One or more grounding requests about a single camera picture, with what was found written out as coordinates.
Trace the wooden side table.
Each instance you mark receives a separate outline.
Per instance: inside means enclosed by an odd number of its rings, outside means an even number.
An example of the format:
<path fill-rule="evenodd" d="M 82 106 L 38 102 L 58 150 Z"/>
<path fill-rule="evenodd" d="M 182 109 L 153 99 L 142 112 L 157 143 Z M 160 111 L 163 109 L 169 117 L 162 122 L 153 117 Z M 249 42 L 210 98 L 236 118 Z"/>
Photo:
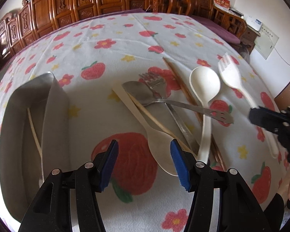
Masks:
<path fill-rule="evenodd" d="M 252 50 L 255 47 L 255 40 L 257 37 L 260 37 L 260 33 L 250 26 L 247 26 L 244 33 L 240 37 L 241 44 L 243 44 L 249 53 L 252 53 Z"/>

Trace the metal smiley spoon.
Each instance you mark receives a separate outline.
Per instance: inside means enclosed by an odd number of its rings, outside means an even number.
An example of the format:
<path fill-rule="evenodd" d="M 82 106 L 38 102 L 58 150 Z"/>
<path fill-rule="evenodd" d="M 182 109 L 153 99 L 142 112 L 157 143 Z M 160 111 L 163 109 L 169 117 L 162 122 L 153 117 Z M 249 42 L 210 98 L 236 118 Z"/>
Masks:
<path fill-rule="evenodd" d="M 128 81 L 122 84 L 124 90 L 132 95 L 143 106 L 148 106 L 153 103 L 166 103 L 177 107 L 186 108 L 191 111 L 209 116 L 215 120 L 226 124 L 232 124 L 234 122 L 233 117 L 228 112 L 223 112 L 215 109 L 204 108 L 200 106 L 194 106 L 187 103 L 181 103 L 173 100 L 166 100 L 155 97 L 153 91 L 149 89 L 145 84 L 138 81 Z"/>

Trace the large white plastic spoon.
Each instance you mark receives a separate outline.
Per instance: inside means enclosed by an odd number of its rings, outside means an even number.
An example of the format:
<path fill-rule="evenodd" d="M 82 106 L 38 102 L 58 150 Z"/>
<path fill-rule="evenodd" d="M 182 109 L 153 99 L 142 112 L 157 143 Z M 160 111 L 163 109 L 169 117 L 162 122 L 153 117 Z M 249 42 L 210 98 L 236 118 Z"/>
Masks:
<path fill-rule="evenodd" d="M 189 77 L 192 91 L 202 107 L 208 108 L 209 102 L 219 93 L 221 82 L 216 72 L 209 67 L 195 68 Z M 202 136 L 197 161 L 208 162 L 211 147 L 212 124 L 211 118 L 203 115 Z"/>

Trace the white box on side table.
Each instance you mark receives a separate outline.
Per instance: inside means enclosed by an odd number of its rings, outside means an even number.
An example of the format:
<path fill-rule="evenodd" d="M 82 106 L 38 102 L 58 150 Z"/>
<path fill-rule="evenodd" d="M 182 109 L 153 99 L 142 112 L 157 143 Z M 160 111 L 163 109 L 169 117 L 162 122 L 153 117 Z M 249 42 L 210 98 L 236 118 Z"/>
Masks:
<path fill-rule="evenodd" d="M 254 29 L 257 32 L 261 30 L 262 25 L 263 25 L 263 23 L 260 20 L 251 16 L 246 17 L 245 21 L 248 26 L 250 26 L 252 29 Z"/>

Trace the metal fork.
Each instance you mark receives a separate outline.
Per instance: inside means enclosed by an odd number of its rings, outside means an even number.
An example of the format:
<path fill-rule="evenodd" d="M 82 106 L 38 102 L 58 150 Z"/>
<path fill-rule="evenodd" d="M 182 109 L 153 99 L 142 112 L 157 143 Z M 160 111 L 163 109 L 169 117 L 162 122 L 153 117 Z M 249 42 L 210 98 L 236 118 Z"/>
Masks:
<path fill-rule="evenodd" d="M 142 73 L 139 75 L 139 77 L 141 77 L 142 80 L 144 80 L 145 84 L 151 89 L 151 91 L 153 91 L 154 95 L 157 98 L 161 98 L 161 99 L 167 98 L 167 93 L 166 93 L 167 84 L 163 77 L 152 72 Z M 170 104 L 165 104 L 165 106 L 170 112 L 177 126 L 179 127 L 184 138 L 186 139 L 190 149 L 195 154 L 197 154 L 199 150 L 199 144 L 197 143 L 195 137 L 192 135 L 192 133 L 187 128 L 184 121 L 182 120 L 182 118 L 180 118 L 180 116 L 175 111 L 175 109 Z"/>

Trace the small white plastic spoon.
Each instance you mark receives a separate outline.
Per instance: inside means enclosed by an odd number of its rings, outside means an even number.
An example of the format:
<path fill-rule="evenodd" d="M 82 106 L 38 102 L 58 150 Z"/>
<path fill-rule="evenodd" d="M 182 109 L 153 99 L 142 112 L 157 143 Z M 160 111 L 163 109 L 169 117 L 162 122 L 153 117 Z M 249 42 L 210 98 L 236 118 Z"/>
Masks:
<path fill-rule="evenodd" d="M 164 132 L 152 128 L 148 124 L 120 83 L 115 83 L 112 90 L 146 130 L 149 150 L 157 164 L 166 173 L 176 177 L 177 171 L 170 154 L 170 143 L 173 138 Z"/>

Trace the white plastic fork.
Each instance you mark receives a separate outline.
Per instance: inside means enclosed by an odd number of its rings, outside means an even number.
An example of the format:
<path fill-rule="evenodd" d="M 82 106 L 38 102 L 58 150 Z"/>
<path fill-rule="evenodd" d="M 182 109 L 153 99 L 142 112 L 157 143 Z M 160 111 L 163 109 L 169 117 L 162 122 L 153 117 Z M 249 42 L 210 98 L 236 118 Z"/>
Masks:
<path fill-rule="evenodd" d="M 218 69 L 222 80 L 227 86 L 240 91 L 240 93 L 242 93 L 242 95 L 245 97 L 251 108 L 258 108 L 255 100 L 242 85 L 241 74 L 236 67 L 235 62 L 233 62 L 231 56 L 228 53 L 225 53 L 222 59 L 219 60 Z M 262 128 L 261 130 L 265 136 L 266 142 L 268 143 L 270 154 L 273 158 L 277 158 L 279 155 L 279 147 L 273 134 L 268 132 L 264 128 Z"/>

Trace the long carved wooden sofa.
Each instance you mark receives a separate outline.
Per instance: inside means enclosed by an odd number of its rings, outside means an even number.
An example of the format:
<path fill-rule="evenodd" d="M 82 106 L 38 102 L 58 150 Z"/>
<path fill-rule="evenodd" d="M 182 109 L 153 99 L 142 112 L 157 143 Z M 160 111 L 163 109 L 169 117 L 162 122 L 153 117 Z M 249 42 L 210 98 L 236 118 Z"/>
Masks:
<path fill-rule="evenodd" d="M 39 38 L 71 23 L 147 7 L 146 0 L 22 0 L 22 9 L 0 20 L 0 65 Z"/>

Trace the metal rectangular tray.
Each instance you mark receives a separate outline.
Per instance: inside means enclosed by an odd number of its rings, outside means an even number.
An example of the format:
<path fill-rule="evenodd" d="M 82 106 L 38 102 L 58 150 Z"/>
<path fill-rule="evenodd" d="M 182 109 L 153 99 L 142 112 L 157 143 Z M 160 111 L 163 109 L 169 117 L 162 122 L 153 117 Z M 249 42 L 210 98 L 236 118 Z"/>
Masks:
<path fill-rule="evenodd" d="M 51 72 L 19 86 L 8 100 L 0 134 L 0 186 L 9 214 L 21 222 L 41 184 L 40 156 L 26 109 L 42 148 L 44 179 L 55 168 L 68 171 L 69 99 Z"/>

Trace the light bamboo chopstick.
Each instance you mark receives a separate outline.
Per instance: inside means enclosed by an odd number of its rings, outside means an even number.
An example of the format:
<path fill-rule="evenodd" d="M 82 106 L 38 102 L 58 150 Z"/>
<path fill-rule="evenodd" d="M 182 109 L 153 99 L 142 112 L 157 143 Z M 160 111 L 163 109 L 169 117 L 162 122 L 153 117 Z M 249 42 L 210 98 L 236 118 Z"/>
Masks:
<path fill-rule="evenodd" d="M 29 119 L 29 124 L 30 124 L 30 128 L 31 128 L 32 136 L 33 136 L 36 148 L 38 150 L 38 154 L 40 156 L 41 179 L 39 180 L 39 183 L 42 184 L 44 182 L 44 173 L 43 173 L 43 168 L 42 168 L 42 148 L 41 148 L 40 142 L 38 140 L 37 133 L 35 131 L 32 115 L 31 115 L 31 111 L 30 111 L 29 108 L 27 108 L 26 111 L 27 111 L 27 115 L 28 115 L 28 119 Z"/>
<path fill-rule="evenodd" d="M 190 152 L 195 158 L 196 158 L 196 154 L 185 144 L 183 143 L 177 136 L 175 136 L 175 134 L 173 134 L 173 132 L 171 132 L 168 128 L 166 128 L 162 123 L 160 123 L 147 109 L 145 109 L 144 106 L 141 105 L 140 102 L 138 102 L 132 95 L 130 95 L 128 93 L 128 96 L 130 97 L 130 99 L 133 101 L 133 103 L 135 104 L 135 106 L 138 107 L 139 110 L 141 110 L 148 118 L 150 118 L 163 132 L 167 133 L 168 135 L 170 135 L 171 137 L 173 137 L 174 139 L 176 139 L 179 144 L 181 145 L 182 149 L 186 152 Z"/>

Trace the red greeting card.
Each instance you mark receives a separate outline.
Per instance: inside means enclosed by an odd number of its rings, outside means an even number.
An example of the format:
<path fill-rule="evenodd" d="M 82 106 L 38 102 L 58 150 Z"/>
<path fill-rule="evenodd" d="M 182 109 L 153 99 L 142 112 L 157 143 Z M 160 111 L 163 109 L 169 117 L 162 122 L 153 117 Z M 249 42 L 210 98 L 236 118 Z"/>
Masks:
<path fill-rule="evenodd" d="M 230 9 L 230 0 L 213 0 L 213 3 L 214 6 L 226 12 Z"/>

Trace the strawberry flower tablecloth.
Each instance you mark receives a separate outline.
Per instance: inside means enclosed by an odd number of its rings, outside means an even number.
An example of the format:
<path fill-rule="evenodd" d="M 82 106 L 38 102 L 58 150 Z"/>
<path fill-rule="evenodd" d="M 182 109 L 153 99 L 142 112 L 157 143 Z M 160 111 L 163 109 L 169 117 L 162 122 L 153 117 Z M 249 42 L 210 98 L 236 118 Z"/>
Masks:
<path fill-rule="evenodd" d="M 155 13 L 111 15 L 73 24 L 32 44 L 9 62 L 0 78 L 0 131 L 12 93 L 52 72 L 69 98 L 69 148 L 73 167 L 119 143 L 111 185 L 99 196 L 108 231 L 183 231 L 192 194 L 151 156 L 146 131 L 113 91 L 120 81 L 137 101 L 141 74 L 165 79 L 166 96 L 186 101 L 165 64 L 174 64 L 185 83 L 197 67 L 218 69 L 229 53 L 242 84 L 257 105 L 277 109 L 253 68 L 221 37 L 185 16 Z"/>

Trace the white wall poster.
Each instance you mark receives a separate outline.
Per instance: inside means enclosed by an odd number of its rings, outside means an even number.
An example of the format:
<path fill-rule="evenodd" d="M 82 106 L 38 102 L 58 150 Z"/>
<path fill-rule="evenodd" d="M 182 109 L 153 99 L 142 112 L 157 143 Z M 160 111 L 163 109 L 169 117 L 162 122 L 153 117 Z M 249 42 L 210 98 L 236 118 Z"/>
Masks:
<path fill-rule="evenodd" d="M 279 37 L 265 24 L 262 25 L 259 33 L 260 36 L 255 40 L 255 49 L 267 60 L 275 48 Z"/>

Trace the grey plastic bag on floor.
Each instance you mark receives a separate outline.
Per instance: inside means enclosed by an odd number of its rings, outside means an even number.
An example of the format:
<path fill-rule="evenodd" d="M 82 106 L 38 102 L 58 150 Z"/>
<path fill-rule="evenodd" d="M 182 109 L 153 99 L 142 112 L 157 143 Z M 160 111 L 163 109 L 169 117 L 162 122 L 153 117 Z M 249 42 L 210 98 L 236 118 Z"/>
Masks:
<path fill-rule="evenodd" d="M 249 50 L 246 46 L 244 45 L 241 45 L 239 48 L 238 48 L 238 51 L 237 51 L 240 56 L 248 63 L 250 64 L 250 53 L 249 53 Z"/>

